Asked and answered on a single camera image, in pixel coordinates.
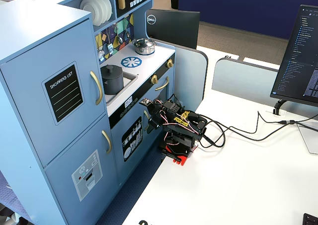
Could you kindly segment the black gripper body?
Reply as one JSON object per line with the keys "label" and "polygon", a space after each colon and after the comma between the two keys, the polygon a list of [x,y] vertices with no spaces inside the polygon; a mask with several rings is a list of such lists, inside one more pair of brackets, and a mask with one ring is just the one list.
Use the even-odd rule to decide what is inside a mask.
{"label": "black gripper body", "polygon": [[170,115],[167,112],[168,106],[171,106],[171,100],[161,101],[155,99],[154,101],[151,101],[148,108],[150,113],[149,122],[171,122]]}

